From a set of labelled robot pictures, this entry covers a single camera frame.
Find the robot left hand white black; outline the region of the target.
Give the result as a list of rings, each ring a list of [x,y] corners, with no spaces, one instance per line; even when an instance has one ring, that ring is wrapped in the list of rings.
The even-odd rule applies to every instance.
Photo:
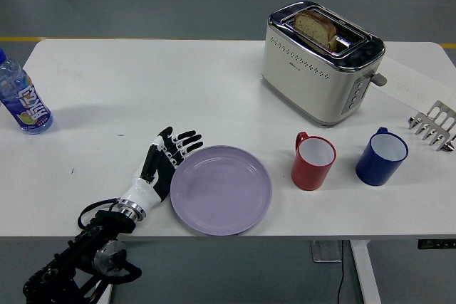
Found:
[[[176,169],[185,158],[203,146],[202,136],[196,131],[173,135],[165,128],[152,141],[144,164],[133,176],[131,188],[118,203],[121,210],[130,210],[144,218],[149,210],[163,202],[170,194],[170,185]]]

